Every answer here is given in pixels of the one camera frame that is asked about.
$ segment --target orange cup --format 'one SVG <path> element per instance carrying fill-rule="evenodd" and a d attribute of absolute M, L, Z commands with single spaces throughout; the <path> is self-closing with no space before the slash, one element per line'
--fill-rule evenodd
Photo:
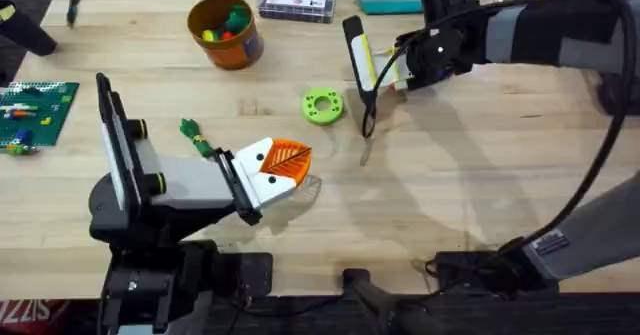
<path fill-rule="evenodd" d="M 242 5 L 250 12 L 249 26 L 228 40 L 205 41 L 202 33 L 222 26 L 233 5 Z M 187 25 L 193 39 L 217 66 L 235 70 L 258 60 L 262 55 L 263 42 L 256 29 L 251 7 L 244 0 L 202 0 L 189 12 Z"/>

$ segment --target green lego baseplate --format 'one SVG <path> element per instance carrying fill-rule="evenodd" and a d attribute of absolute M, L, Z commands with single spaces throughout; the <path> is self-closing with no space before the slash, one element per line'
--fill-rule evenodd
<path fill-rule="evenodd" d="M 30 145 L 52 146 L 56 144 L 62 125 L 78 90 L 78 83 L 68 82 L 12 82 L 0 92 L 0 106 L 22 103 L 37 106 L 36 115 L 20 119 L 6 119 L 6 111 L 0 111 L 0 145 L 13 141 L 18 129 L 31 131 Z"/>

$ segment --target green ring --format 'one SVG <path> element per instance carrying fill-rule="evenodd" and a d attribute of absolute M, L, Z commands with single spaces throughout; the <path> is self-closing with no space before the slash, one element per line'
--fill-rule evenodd
<path fill-rule="evenodd" d="M 319 100 L 327 101 L 330 104 L 329 108 L 319 110 L 316 107 Z M 302 98 L 302 114 L 314 124 L 329 125 L 340 118 L 343 110 L 342 96 L 332 88 L 313 88 Z"/>

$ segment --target orange toy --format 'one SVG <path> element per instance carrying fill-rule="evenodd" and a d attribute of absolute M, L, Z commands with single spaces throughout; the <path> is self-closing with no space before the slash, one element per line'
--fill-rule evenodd
<path fill-rule="evenodd" d="M 311 166 L 311 148 L 291 140 L 274 139 L 260 172 L 295 179 L 299 186 Z"/>

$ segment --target wooden table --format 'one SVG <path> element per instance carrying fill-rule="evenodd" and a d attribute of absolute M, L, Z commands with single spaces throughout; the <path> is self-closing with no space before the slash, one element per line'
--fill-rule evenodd
<path fill-rule="evenodd" d="M 305 191 L 268 208 L 258 226 L 234 215 L 193 237 L 215 239 L 223 251 L 273 253 L 277 295 L 337 293 L 346 267 L 368 268 L 392 292 L 433 290 L 419 268 L 437 251 L 495 247 L 549 221 L 608 126 L 584 73 L 492 65 L 408 95 L 382 94 L 376 134 L 365 142 L 341 28 L 360 14 L 354 0 L 338 0 L 331 25 L 258 18 L 265 53 L 235 72 L 213 67 L 191 39 L 186 15 L 197 1 L 82 0 L 70 30 L 68 0 L 53 0 L 43 25 L 59 51 L 27 55 L 17 79 L 81 86 L 57 146 L 0 157 L 0 299 L 96 297 L 101 289 L 109 252 L 89 236 L 87 209 L 107 171 L 98 71 L 128 114 L 148 121 L 160 152 L 198 156 L 178 130 L 182 117 L 226 149 L 266 136 L 313 147 Z M 423 25 L 417 15 L 363 21 L 378 48 Z M 300 98 L 314 86 L 347 98 L 342 120 L 319 127 L 300 115 Z M 640 167 L 639 135 L 640 122 L 630 120 L 589 197 Z M 638 291 L 639 271 L 631 261 L 562 286 Z"/>

